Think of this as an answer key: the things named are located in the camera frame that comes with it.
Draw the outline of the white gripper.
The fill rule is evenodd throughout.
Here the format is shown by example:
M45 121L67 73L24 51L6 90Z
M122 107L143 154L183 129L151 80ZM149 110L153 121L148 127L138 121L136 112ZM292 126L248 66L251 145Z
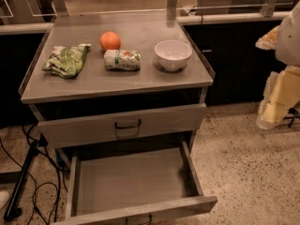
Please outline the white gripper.
M277 45L278 26L260 37L255 46L262 50L274 50ZM261 129L271 129L278 126L288 110L300 101L300 67L287 66L277 75L273 91L268 102L262 102L256 125Z

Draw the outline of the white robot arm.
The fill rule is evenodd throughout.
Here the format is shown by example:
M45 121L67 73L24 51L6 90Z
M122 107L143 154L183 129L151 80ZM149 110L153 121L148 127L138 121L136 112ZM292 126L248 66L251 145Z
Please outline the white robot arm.
M267 78L256 124L261 129L278 126L290 109L300 102L300 2L281 24L259 38L256 47L274 50L286 65Z

